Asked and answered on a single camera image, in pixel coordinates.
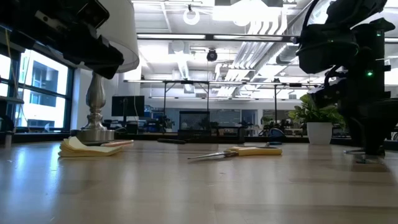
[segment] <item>yellow scissor handle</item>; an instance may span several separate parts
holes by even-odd
[[[282,149],[277,147],[232,147],[225,152],[237,152],[239,156],[282,155]]]

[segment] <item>silver lamp base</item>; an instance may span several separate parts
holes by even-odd
[[[113,141],[114,140],[114,131],[113,130],[82,129],[82,130],[77,130],[76,137],[81,142]]]
[[[81,142],[113,141],[114,131],[102,125],[101,109],[106,103],[102,77],[93,72],[86,94],[86,105],[90,108],[87,124],[81,130],[71,131]]]

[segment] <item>security camera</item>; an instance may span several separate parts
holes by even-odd
[[[207,61],[214,62],[215,60],[217,60],[216,50],[210,49],[209,52],[207,53]]]

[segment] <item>green leaves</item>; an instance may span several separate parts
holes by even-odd
[[[289,117],[299,123],[307,122],[330,122],[333,124],[344,124],[342,115],[338,113],[337,107],[334,105],[326,108],[316,108],[309,97],[304,95],[300,98],[302,106],[295,106],[294,111],[289,112]]]
[[[263,116],[261,119],[262,119],[263,124],[268,124],[270,121],[274,120],[273,118],[271,118],[269,116]]]

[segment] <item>computer monitor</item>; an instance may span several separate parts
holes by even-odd
[[[112,116],[122,116],[123,126],[128,116],[144,116],[144,96],[112,96]]]

